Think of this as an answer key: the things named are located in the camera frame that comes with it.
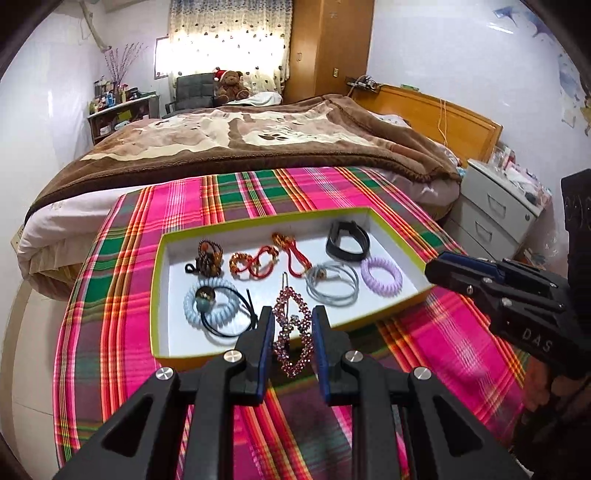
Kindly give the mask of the person's right hand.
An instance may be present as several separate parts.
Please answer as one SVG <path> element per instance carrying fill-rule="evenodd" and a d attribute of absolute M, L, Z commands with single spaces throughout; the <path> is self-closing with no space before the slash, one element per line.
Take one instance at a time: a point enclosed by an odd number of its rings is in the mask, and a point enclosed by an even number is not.
<path fill-rule="evenodd" d="M 547 405 L 554 395 L 559 399 L 558 408 L 566 406 L 565 415 L 575 417 L 590 412 L 590 375 L 577 380 L 565 376 L 556 376 L 550 380 L 549 367 L 530 357 L 527 363 L 526 376 L 522 390 L 523 410 L 535 412 L 539 407 Z"/>

